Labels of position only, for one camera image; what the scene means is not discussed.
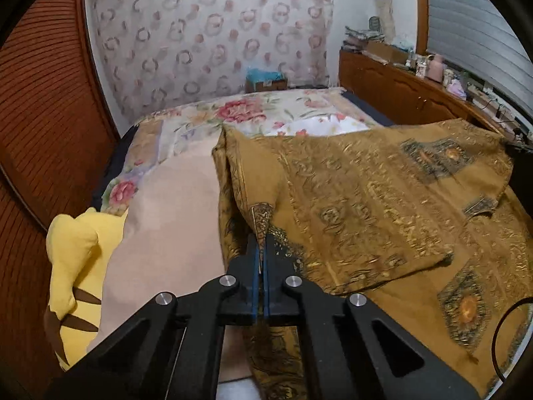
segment silver bolt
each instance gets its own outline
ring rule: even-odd
[[[362,293],[354,293],[350,296],[350,303],[356,307],[362,307],[366,302],[367,298]]]
[[[224,275],[220,277],[219,283],[224,287],[231,287],[237,282],[237,279],[233,275]]]
[[[297,277],[296,275],[291,275],[285,279],[285,284],[289,287],[300,287],[302,285],[302,278]]]
[[[159,305],[169,305],[172,302],[172,295],[168,292],[159,293],[156,296],[156,302]]]

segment yellow plush toy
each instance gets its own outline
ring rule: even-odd
[[[123,216],[90,208],[77,218],[58,215],[46,236],[52,263],[44,327],[63,370],[86,355],[100,325],[103,279],[122,240]]]

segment window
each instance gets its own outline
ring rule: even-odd
[[[429,0],[427,50],[487,81],[533,118],[533,64],[489,0]]]

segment louvered wooden door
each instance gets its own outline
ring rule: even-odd
[[[42,325],[50,264],[38,222],[88,207],[116,142],[81,1],[36,0],[0,49],[0,361],[37,397],[59,371]]]

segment floral bedsheet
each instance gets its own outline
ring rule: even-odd
[[[139,121],[119,176],[102,196],[102,212],[122,215],[143,176],[167,158],[229,125],[247,136],[335,135],[380,126],[342,96],[344,89],[283,90],[235,95],[158,111]],[[316,125],[327,125],[316,129]]]

